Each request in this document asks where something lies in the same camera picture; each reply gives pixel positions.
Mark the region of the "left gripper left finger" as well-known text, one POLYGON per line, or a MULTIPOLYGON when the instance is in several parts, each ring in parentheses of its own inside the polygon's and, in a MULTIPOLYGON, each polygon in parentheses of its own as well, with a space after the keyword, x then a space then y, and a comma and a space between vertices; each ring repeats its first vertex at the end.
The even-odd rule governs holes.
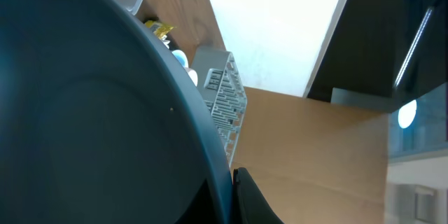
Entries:
POLYGON ((214 203, 211 198, 209 185, 205 181, 200 186, 192 202, 175 222, 175 224, 213 224, 214 203))

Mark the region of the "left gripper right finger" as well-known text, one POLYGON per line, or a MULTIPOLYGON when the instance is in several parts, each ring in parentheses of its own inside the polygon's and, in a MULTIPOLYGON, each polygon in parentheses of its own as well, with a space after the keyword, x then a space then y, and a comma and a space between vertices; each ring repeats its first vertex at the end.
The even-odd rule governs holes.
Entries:
POLYGON ((283 224, 246 168, 234 169, 232 179, 233 223, 283 224))

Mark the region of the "large blue plate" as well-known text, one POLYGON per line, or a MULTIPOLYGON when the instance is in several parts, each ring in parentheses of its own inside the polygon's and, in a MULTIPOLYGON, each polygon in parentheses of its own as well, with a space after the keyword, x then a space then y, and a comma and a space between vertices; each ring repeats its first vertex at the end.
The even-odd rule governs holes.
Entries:
POLYGON ((211 114, 114 0, 1 0, 1 222, 175 223, 203 182, 229 223, 211 114))

